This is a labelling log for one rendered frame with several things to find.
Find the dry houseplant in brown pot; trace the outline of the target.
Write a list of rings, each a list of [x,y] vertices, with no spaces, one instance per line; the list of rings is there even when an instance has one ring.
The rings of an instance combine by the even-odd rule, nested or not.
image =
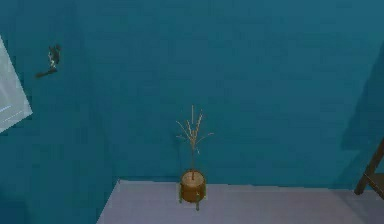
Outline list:
[[[184,123],[177,121],[182,133],[179,139],[186,141],[191,150],[191,167],[184,171],[179,180],[178,200],[194,204],[195,210],[200,210],[200,203],[206,197],[206,178],[204,174],[195,167],[195,154],[199,153],[198,145],[213,132],[200,136],[200,127],[204,118],[202,110],[195,116],[195,106],[191,106],[191,117]]]

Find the dark brown wooden furniture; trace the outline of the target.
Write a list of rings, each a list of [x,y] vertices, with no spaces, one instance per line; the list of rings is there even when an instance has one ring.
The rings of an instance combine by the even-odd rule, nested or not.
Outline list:
[[[361,195],[366,186],[370,186],[378,196],[384,200],[384,173],[377,173],[376,169],[379,166],[380,162],[384,158],[384,137],[379,143],[377,150],[372,156],[369,164],[366,166],[363,175],[358,181],[354,193],[356,195]]]

